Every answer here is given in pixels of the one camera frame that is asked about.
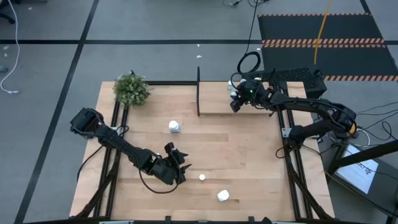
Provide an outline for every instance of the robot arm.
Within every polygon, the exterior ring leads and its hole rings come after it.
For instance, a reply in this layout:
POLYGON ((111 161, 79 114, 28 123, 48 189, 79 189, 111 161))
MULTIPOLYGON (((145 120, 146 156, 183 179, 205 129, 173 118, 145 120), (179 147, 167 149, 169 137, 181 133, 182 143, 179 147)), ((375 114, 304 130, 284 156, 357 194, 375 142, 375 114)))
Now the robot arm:
POLYGON ((125 155, 134 164, 137 169, 145 172, 147 175, 154 175, 165 184, 172 185, 173 180, 177 184, 185 182, 185 170, 190 166, 179 167, 185 162, 184 157, 188 154, 180 152, 174 148, 172 142, 165 146, 166 158, 157 155, 149 149, 141 149, 132 146, 118 133, 104 124, 102 114, 94 109, 83 108, 72 119, 70 130, 86 138, 97 137, 98 142, 108 148, 116 148, 125 155))
POLYGON ((297 110, 319 114, 323 119, 308 126, 294 126, 282 130, 291 148, 300 148, 310 136, 323 136, 329 131, 354 134, 356 131, 354 111, 339 103, 328 100, 292 98, 283 93, 265 89, 260 78, 249 78, 243 75, 243 81, 236 87, 231 97, 231 108, 236 113, 242 105, 255 106, 257 109, 271 111, 297 110))

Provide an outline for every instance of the potted plant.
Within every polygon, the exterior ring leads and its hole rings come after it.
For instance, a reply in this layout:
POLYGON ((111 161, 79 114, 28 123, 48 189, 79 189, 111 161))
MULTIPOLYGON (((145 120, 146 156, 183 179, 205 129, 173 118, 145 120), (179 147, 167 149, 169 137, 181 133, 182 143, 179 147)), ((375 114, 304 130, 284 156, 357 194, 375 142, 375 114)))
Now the potted plant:
POLYGON ((150 95, 150 88, 144 77, 136 75, 132 70, 115 80, 113 91, 116 100, 126 107, 141 106, 150 95))

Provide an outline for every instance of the wooden tabletop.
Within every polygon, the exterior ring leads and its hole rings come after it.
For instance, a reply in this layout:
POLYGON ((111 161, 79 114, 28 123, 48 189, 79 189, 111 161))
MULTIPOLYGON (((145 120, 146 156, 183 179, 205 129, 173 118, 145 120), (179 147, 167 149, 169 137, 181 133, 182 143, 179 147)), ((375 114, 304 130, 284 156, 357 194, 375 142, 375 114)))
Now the wooden tabletop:
MULTIPOLYGON (((113 82, 102 84, 96 106, 106 124, 111 122, 113 112, 112 87, 113 82)), ((288 89, 291 96, 305 97, 302 83, 288 83, 288 89)), ((127 119, 130 131, 125 140, 163 156, 166 156, 164 145, 172 141, 180 151, 189 154, 185 164, 192 166, 185 174, 187 181, 176 191, 157 195, 144 187, 137 169, 123 155, 112 219, 164 220, 171 215, 172 220, 246 221, 248 216, 254 216, 256 220, 268 217, 273 221, 293 221, 285 161, 275 157, 276 150, 282 147, 277 115, 198 117, 196 92, 196 86, 153 86, 144 106, 130 108, 127 119), (180 133, 169 132, 171 120, 180 124, 180 133), (199 180, 200 174, 206 175, 204 181, 199 180), (217 200, 221 190, 228 190, 230 194, 225 202, 217 200)), ((295 124, 312 123, 310 113, 294 111, 293 116, 295 124)), ((307 139, 305 145, 318 150, 314 139, 307 139)), ((96 139, 88 141, 85 158, 98 147, 96 139)), ((306 149, 301 150, 301 155, 309 191, 325 211, 334 216, 320 156, 306 149)), ((104 150, 82 170, 70 215, 77 214, 96 191, 103 158, 104 150)), ((144 174, 144 179, 156 190, 173 188, 153 176, 144 174)), ((105 193, 101 214, 104 214, 107 196, 105 193)))

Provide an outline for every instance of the white paper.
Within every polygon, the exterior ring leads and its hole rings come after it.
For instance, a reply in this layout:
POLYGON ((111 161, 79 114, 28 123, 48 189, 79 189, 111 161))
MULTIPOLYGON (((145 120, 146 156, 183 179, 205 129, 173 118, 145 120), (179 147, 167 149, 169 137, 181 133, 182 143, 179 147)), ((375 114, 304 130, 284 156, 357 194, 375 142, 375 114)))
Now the white paper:
MULTIPOLYGON (((356 154, 357 152, 359 152, 357 148, 349 145, 347 150, 345 150, 343 157, 356 154)), ((372 170, 376 171, 378 165, 379 164, 377 162, 370 159, 350 166, 341 167, 336 173, 347 182, 367 194, 375 175, 372 170)))

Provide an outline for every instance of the orange striped tape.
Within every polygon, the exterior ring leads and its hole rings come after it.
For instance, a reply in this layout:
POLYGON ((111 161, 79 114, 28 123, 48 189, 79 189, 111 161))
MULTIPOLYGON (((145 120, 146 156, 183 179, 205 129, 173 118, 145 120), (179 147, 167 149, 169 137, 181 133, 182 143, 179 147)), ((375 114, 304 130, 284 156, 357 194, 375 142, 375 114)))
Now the orange striped tape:
POLYGON ((347 76, 347 75, 327 75, 324 81, 398 81, 398 76, 395 75, 361 75, 361 76, 347 76))
MULTIPOLYGON (((264 44, 262 48, 315 48, 316 44, 264 44)), ((318 48, 386 48, 384 44, 320 44, 318 48)))
MULTIPOLYGON (((317 44, 316 39, 270 39, 263 44, 317 44)), ((383 44, 383 38, 319 39, 319 44, 383 44)))
MULTIPOLYGON (((324 16, 325 14, 260 14, 258 17, 263 16, 324 16)), ((371 16, 369 13, 329 13, 328 16, 371 16)))

